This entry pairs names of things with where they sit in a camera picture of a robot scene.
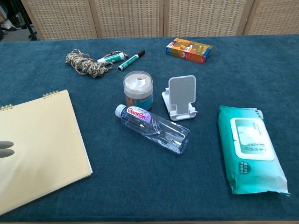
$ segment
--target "notebook page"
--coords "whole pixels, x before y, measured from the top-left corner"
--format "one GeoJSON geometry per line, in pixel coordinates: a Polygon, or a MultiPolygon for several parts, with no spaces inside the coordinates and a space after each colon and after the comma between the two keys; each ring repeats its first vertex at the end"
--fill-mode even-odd
{"type": "Polygon", "coordinates": [[[0,215],[91,174],[68,91],[0,111],[0,215]]]}

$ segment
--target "white phone stand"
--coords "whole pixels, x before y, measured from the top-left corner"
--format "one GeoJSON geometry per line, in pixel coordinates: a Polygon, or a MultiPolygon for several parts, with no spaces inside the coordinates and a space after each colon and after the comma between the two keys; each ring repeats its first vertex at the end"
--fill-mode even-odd
{"type": "Polygon", "coordinates": [[[194,118],[197,114],[191,103],[195,102],[195,76],[173,77],[168,81],[168,88],[162,92],[170,119],[173,121],[194,118]]]}

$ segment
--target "plastic water bottle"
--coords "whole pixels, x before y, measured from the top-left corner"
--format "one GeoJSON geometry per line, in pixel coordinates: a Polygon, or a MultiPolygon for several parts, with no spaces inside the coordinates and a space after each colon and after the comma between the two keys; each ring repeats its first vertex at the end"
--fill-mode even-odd
{"type": "Polygon", "coordinates": [[[137,106],[120,104],[115,115],[128,128],[177,154],[182,154],[188,144],[190,131],[187,128],[137,106]]]}

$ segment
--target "small box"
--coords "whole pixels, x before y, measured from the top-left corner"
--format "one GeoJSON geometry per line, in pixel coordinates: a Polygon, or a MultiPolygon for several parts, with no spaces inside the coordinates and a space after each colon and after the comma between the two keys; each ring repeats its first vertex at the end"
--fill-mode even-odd
{"type": "Polygon", "coordinates": [[[204,64],[213,51],[213,46],[176,38],[166,47],[166,54],[204,64]]]}

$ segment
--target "metal spiral binding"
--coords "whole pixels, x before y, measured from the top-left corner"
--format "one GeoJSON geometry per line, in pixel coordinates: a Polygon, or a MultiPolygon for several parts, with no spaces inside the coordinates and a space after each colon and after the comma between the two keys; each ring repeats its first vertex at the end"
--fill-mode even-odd
{"type": "Polygon", "coordinates": [[[46,98],[51,97],[51,96],[54,96],[54,95],[56,95],[56,94],[59,94],[59,91],[58,91],[58,90],[56,90],[56,91],[54,91],[54,92],[49,92],[49,93],[43,94],[43,98],[46,99],[46,98]]]}
{"type": "Polygon", "coordinates": [[[0,111],[5,111],[5,110],[8,110],[8,109],[12,109],[12,108],[13,108],[13,105],[9,104],[9,105],[5,105],[5,106],[0,107],[0,111]]]}

